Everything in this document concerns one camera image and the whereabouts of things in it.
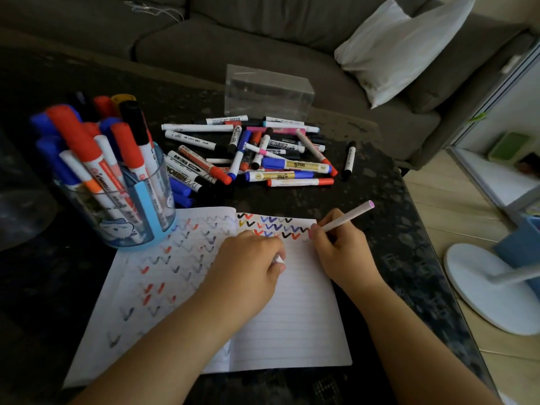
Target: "sofa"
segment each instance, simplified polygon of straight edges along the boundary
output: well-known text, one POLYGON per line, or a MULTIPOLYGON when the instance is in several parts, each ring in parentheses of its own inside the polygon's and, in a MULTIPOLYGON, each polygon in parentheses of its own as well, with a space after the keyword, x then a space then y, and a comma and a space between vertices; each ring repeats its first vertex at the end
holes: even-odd
MULTIPOLYGON (((306 77, 314 107, 376 122, 386 154, 418 170, 448 145, 503 79, 501 69, 526 54, 536 35, 527 24, 471 14, 426 71, 370 109, 333 53, 384 1, 0 0, 0 17, 4 27, 219 83, 227 64, 306 77), (165 11, 144 13, 148 7, 165 11)), ((440 5, 396 1, 413 17, 440 5)))

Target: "forearm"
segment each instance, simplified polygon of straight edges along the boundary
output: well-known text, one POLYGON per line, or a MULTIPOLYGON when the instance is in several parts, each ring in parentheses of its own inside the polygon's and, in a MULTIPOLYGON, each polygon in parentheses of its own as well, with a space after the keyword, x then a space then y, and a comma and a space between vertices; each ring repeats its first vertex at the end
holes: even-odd
POLYGON ((386 284, 349 296, 401 404, 501 403, 386 284))
POLYGON ((88 386, 74 405, 182 403, 234 330, 225 308, 193 296, 88 386))

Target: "pen holder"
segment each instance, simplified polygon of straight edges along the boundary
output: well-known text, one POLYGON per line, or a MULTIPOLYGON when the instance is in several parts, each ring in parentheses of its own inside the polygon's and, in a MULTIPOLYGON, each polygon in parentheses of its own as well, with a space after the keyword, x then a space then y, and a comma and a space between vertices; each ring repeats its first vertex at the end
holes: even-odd
POLYGON ((158 244, 176 227, 176 209, 163 151, 154 146, 158 169, 145 180, 122 169, 126 191, 92 194, 85 187, 58 186, 103 242, 124 251, 140 251, 158 244), (129 207, 106 210, 99 197, 123 198, 129 207))

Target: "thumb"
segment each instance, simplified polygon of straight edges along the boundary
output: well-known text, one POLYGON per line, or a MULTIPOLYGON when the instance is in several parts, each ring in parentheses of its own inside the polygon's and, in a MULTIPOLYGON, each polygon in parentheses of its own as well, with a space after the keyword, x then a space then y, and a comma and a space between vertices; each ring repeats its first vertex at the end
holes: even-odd
POLYGON ((332 252, 334 245, 332 245, 330 240, 328 240, 328 236, 318 224, 312 224, 309 230, 313 240, 313 245, 315 246, 315 250, 317 250, 319 258, 321 260, 326 258, 332 252))
POLYGON ((274 263, 268 268, 268 277, 270 278, 270 281, 272 282, 272 285, 275 287, 275 285, 278 283, 278 277, 279 275, 286 269, 287 267, 283 263, 274 263))

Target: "clear plastic box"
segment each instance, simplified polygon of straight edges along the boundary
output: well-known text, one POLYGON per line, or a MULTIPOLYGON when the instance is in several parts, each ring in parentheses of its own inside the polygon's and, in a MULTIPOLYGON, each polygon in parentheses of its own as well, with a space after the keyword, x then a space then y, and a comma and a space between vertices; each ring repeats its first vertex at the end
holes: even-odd
POLYGON ((305 121, 315 92, 307 78, 227 65, 225 115, 305 121))

